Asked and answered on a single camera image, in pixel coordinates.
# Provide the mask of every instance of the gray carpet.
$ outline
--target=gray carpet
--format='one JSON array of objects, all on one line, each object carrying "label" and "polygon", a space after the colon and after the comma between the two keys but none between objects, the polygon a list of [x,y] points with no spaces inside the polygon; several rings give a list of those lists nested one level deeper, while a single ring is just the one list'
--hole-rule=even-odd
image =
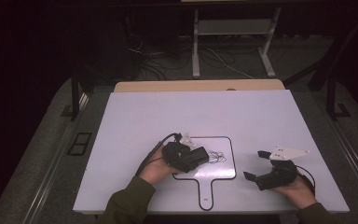
[{"label": "gray carpet", "polygon": [[[326,37],[310,39],[297,37],[274,40],[268,55],[273,63],[277,78],[284,80],[319,60],[331,41],[331,38]],[[167,79],[191,79],[191,61],[188,61],[191,53],[188,51],[187,42],[184,41],[184,49],[187,49],[187,51],[181,54],[179,58],[161,56],[149,64],[164,72]],[[233,68],[254,78],[266,78],[264,67],[255,51],[262,46],[262,43],[261,39],[249,37],[241,39],[235,44],[232,44],[229,38],[220,39],[218,42],[213,39],[201,40],[203,60],[200,60],[200,79],[246,78],[244,74],[225,68],[208,49],[213,49]],[[136,80],[157,79],[156,74],[146,70],[141,71],[140,76],[136,78]],[[301,78],[288,89],[294,95],[312,137],[351,209],[349,213],[338,214],[337,216],[346,223],[358,223],[358,179],[342,153],[340,143],[329,124],[329,118],[325,115],[325,90],[308,91],[307,83],[309,79],[310,76]],[[3,194],[0,201],[0,223],[21,223],[31,205],[38,184],[42,181],[60,144],[61,136],[63,136],[66,127],[70,125],[68,118],[60,117],[65,106],[70,104],[68,84],[69,82],[66,82],[52,100],[51,107]],[[77,157],[65,154],[62,157],[57,167],[57,175],[53,185],[40,214],[35,218],[35,223],[93,223],[94,217],[78,214],[72,211],[72,207],[109,93],[110,90],[108,89],[98,89],[89,95],[89,102],[76,121],[74,134],[70,139],[63,139],[72,144],[76,133],[92,133],[91,142],[84,156]],[[358,105],[342,86],[338,86],[337,100],[339,103],[345,104],[351,113],[351,118],[339,119],[337,124],[342,128],[358,153]],[[281,223],[296,223],[296,219],[293,215],[284,215]]]}]

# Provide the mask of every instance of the wrist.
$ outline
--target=wrist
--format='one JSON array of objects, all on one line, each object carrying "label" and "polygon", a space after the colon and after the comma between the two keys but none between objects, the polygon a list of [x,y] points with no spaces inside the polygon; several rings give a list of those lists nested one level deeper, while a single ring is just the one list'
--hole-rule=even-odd
[{"label": "wrist", "polygon": [[139,174],[139,177],[151,185],[156,185],[165,179],[165,177],[170,173],[170,170],[165,169],[165,167],[149,164]]},{"label": "wrist", "polygon": [[315,199],[313,194],[295,194],[287,195],[287,198],[295,205],[298,209],[304,209],[311,206],[318,201]]}]

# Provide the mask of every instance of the metal stand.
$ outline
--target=metal stand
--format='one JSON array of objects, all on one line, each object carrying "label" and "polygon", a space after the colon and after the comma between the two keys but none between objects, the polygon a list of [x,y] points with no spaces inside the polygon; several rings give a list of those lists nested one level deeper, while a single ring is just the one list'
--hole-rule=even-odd
[{"label": "metal stand", "polygon": [[199,11],[195,11],[194,16],[194,37],[193,37],[193,78],[200,78],[200,61],[199,61]]},{"label": "metal stand", "polygon": [[264,47],[258,51],[261,57],[261,61],[264,64],[264,68],[266,69],[268,77],[276,76],[274,69],[272,68],[272,64],[269,61],[269,56],[267,56],[267,52],[269,51],[269,45],[271,44],[272,37],[274,36],[275,27],[277,26],[280,13],[281,13],[281,8],[280,7],[276,8],[274,12],[274,16],[272,17],[271,20],[271,24],[269,25],[268,28],[266,43],[264,44]]},{"label": "metal stand", "polygon": [[259,50],[268,77],[275,77],[274,69],[267,55],[269,45],[278,23],[281,9],[275,8],[272,19],[266,20],[237,20],[237,21],[199,21],[199,12],[195,10],[193,36],[193,78],[200,78],[199,35],[266,35],[266,43]]}]

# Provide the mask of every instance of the dark background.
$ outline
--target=dark background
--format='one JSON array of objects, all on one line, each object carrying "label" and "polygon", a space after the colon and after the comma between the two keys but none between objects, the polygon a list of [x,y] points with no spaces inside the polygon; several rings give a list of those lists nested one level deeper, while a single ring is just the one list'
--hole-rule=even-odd
[{"label": "dark background", "polygon": [[[276,36],[346,36],[358,22],[358,1],[326,2],[284,7]],[[270,17],[265,14],[263,9],[247,15]],[[173,55],[177,36],[192,35],[192,10],[78,15],[56,10],[56,1],[0,1],[0,195],[52,97],[72,72],[78,72],[85,91],[92,91],[95,85],[131,80],[136,74],[136,65],[129,56],[118,57],[123,52],[130,55],[125,45],[126,33],[138,34]],[[208,10],[203,17],[241,18],[243,15],[241,10],[232,13]],[[133,18],[131,27],[123,25],[128,17]],[[113,24],[113,28],[106,28],[108,24]],[[119,40],[121,45],[115,45],[112,39]],[[85,64],[94,68],[94,73],[85,69]],[[109,76],[112,71],[129,71],[130,75]],[[358,34],[340,57],[334,73],[358,102]]]}]

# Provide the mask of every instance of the dark floor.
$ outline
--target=dark floor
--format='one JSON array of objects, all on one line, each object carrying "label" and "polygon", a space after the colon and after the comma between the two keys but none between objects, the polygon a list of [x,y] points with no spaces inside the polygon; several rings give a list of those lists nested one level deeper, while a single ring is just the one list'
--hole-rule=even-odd
[{"label": "dark floor", "polygon": [[[150,54],[151,60],[146,62],[152,67],[141,70],[136,80],[163,81],[164,76],[167,79],[191,79],[191,51],[187,38],[183,37],[183,53],[178,58],[166,57],[153,51],[155,54]],[[229,38],[219,39],[218,45],[216,41],[200,41],[200,79],[247,78],[244,74],[226,68],[210,49],[236,70],[254,78],[267,78],[256,52],[262,46],[262,39],[245,37],[235,45],[230,44]],[[315,63],[325,54],[331,42],[332,38],[320,36],[274,39],[268,55],[276,78],[285,80]],[[358,104],[345,87],[338,85],[337,102],[348,108],[351,117],[340,118],[333,122],[333,126],[324,110],[325,88],[316,92],[309,91],[307,84],[310,78],[311,74],[287,86],[287,89],[294,95],[312,137],[351,209],[347,214],[337,214],[338,218],[346,223],[358,223],[358,177],[343,153],[343,146],[334,128],[339,127],[358,155]],[[110,92],[111,88],[96,88],[93,94],[88,94],[88,101],[82,107],[79,117],[70,121],[68,117],[61,117],[65,107],[71,104],[70,80],[63,83],[0,200],[0,223],[21,223],[23,220],[27,221],[25,223],[40,224],[94,221],[94,217],[78,214],[72,211],[72,207]],[[92,133],[93,137],[86,154],[82,157],[65,155],[75,134],[81,132]],[[32,206],[35,196],[42,199],[39,206]],[[296,219],[290,214],[281,215],[281,223],[296,223]]]}]

